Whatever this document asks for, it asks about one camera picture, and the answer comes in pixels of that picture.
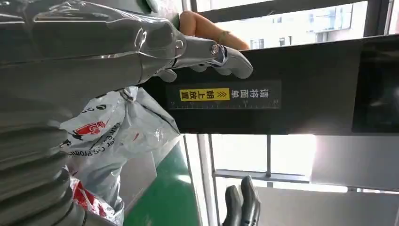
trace black screen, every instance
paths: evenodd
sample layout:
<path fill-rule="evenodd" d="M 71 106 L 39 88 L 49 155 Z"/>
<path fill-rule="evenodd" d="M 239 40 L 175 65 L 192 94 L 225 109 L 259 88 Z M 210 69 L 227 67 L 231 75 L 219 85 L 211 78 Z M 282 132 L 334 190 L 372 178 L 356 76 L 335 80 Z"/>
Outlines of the black screen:
<path fill-rule="evenodd" d="M 399 42 L 364 44 L 359 65 L 354 132 L 399 132 Z"/>

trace window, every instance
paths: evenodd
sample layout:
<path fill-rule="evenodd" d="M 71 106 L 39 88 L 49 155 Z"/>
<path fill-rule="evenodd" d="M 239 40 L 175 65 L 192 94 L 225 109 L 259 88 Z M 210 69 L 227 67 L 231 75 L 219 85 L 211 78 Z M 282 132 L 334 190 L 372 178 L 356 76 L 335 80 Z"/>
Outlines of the window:
<path fill-rule="evenodd" d="M 310 176 L 315 152 L 314 135 L 272 135 L 271 171 Z"/>
<path fill-rule="evenodd" d="M 250 43 L 251 43 L 251 49 L 264 48 L 264 40 L 263 39 L 251 40 Z"/>
<path fill-rule="evenodd" d="M 263 1 L 269 1 L 269 0 L 197 0 L 197 7 L 199 12 L 203 12 L 213 9 L 221 9 L 221 8 L 259 3 Z"/>
<path fill-rule="evenodd" d="M 394 1 L 391 13 L 391 22 L 389 24 L 388 34 L 399 33 L 399 1 Z"/>
<path fill-rule="evenodd" d="M 215 168 L 218 170 L 267 170 L 266 135 L 212 135 Z"/>
<path fill-rule="evenodd" d="M 286 45 L 286 38 L 280 38 L 279 39 L 279 43 L 280 43 L 280 46 L 285 46 Z"/>
<path fill-rule="evenodd" d="M 317 34 L 328 32 L 328 41 L 362 38 L 367 2 L 313 9 L 280 15 L 217 23 L 251 46 L 251 40 L 264 40 L 264 48 L 317 42 Z M 282 45 L 280 38 L 285 38 Z"/>

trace label sticker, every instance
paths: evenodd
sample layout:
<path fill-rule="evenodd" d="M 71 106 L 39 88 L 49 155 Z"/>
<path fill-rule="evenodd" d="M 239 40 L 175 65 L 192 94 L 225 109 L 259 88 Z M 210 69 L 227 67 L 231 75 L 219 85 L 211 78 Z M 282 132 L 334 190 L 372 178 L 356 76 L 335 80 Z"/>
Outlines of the label sticker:
<path fill-rule="evenodd" d="M 280 109 L 281 90 L 280 80 L 170 84 L 166 96 L 168 109 Z"/>
<path fill-rule="evenodd" d="M 230 100 L 229 88 L 181 89 L 181 101 L 220 101 Z"/>

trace yellow label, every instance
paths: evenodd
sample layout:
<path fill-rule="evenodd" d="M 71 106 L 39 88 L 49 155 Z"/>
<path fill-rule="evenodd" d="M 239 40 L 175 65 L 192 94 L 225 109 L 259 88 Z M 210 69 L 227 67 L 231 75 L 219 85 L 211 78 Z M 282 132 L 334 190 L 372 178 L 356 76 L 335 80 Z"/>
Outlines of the yellow label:
<path fill-rule="evenodd" d="M 216 89 L 181 89 L 181 101 L 230 100 L 229 88 Z"/>

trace green floor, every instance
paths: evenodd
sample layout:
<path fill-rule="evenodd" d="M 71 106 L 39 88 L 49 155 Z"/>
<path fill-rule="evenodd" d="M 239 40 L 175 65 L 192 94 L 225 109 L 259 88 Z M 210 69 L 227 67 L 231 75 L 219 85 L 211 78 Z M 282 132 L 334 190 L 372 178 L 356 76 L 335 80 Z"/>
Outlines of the green floor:
<path fill-rule="evenodd" d="M 125 219 L 125 226 L 199 226 L 185 152 L 177 144 L 157 167 L 157 178 Z"/>

